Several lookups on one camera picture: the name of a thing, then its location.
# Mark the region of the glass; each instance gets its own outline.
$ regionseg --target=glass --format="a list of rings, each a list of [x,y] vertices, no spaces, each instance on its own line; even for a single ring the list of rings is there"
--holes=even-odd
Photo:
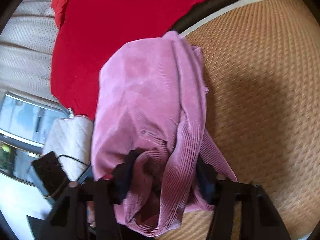
[[[30,164],[40,156],[0,142],[0,172],[9,177],[32,183]]]
[[[6,93],[0,106],[0,132],[8,137],[43,147],[56,118],[66,118],[59,109]]]

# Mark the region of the quilted fabric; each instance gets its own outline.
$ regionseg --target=quilted fabric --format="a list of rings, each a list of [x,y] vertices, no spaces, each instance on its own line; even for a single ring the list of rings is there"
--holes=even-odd
[[[54,151],[57,156],[65,154],[89,164],[93,122],[86,116],[56,119],[44,143],[43,154]],[[66,157],[59,161],[70,180],[77,180],[86,166]]]

